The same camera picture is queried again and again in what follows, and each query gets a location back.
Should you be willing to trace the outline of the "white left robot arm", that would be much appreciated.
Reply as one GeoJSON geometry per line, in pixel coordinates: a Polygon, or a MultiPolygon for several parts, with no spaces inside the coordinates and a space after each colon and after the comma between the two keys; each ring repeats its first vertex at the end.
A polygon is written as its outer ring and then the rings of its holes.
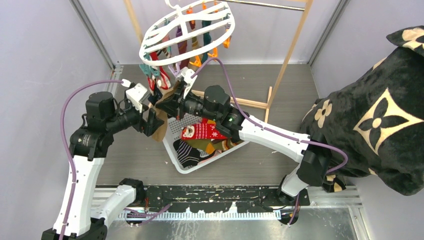
{"type": "Polygon", "coordinates": [[[125,178],[98,208],[92,209],[97,179],[114,142],[114,134],[128,128],[151,136],[162,125],[156,112],[144,103],[148,93],[129,89],[125,109],[118,110],[110,92],[96,92],[86,101],[83,124],[67,142],[71,156],[69,177],[59,215],[44,240],[104,240],[108,228],[130,204],[141,206],[147,197],[140,180],[125,178]]]}

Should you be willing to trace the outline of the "white oval clip hanger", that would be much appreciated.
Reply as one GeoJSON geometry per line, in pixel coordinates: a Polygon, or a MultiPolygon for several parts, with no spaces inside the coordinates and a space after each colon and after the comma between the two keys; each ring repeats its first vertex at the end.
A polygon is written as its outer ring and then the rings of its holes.
{"type": "Polygon", "coordinates": [[[165,4],[173,11],[156,21],[144,34],[139,49],[139,57],[148,66],[166,66],[201,56],[206,51],[212,52],[213,48],[223,46],[223,41],[232,35],[236,28],[235,17],[228,3],[216,0],[198,0],[179,6],[171,4],[169,0],[165,4]],[[202,27],[202,21],[211,21],[211,25],[202,27]],[[185,41],[195,37],[203,37],[206,32],[218,32],[217,37],[211,39],[207,46],[189,50],[185,53],[173,53],[171,57],[154,60],[151,57],[162,49],[177,47],[185,41]]]}

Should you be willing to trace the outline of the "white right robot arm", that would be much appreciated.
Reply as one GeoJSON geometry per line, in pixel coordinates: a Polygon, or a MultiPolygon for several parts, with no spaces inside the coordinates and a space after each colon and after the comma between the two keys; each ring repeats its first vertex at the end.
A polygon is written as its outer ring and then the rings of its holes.
{"type": "Polygon", "coordinates": [[[275,150],[291,158],[298,166],[286,175],[279,185],[277,198],[283,205],[291,205],[298,194],[309,186],[320,187],[329,168],[330,150],[323,136],[310,136],[265,123],[231,104],[230,96],[219,85],[206,88],[202,97],[179,84],[175,92],[155,105],[168,116],[182,120],[187,115],[205,119],[182,128],[180,138],[187,143],[203,144],[204,151],[216,152],[206,140],[223,144],[252,142],[275,150]]]}

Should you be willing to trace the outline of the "red snowflake sock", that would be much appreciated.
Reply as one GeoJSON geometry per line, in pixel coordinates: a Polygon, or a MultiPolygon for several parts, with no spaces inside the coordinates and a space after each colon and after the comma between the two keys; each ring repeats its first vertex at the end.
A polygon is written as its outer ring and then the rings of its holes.
{"type": "Polygon", "coordinates": [[[221,134],[212,120],[188,125],[181,132],[182,140],[225,140],[228,137],[221,134]]]}

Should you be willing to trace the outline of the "brown sock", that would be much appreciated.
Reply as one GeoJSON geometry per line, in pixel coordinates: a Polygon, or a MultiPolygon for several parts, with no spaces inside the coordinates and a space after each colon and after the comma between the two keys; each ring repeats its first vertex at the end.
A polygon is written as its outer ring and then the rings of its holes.
{"type": "MultiPolygon", "coordinates": [[[[156,87],[155,89],[154,89],[154,91],[153,91],[153,93],[154,92],[161,92],[162,94],[164,94],[166,91],[168,91],[168,90],[161,90],[161,89],[159,89],[158,87],[156,87]]],[[[157,142],[162,142],[163,141],[163,139],[164,139],[164,137],[165,137],[165,135],[166,135],[166,131],[167,131],[167,127],[168,127],[168,116],[167,116],[167,114],[164,112],[164,111],[162,111],[162,110],[160,110],[160,109],[157,109],[156,107],[155,107],[155,105],[153,105],[153,108],[156,110],[156,112],[157,112],[157,118],[159,118],[159,119],[161,119],[161,120],[163,120],[164,121],[164,124],[151,136],[151,138],[153,139],[153,140],[155,140],[155,141],[157,141],[157,142]]]]}

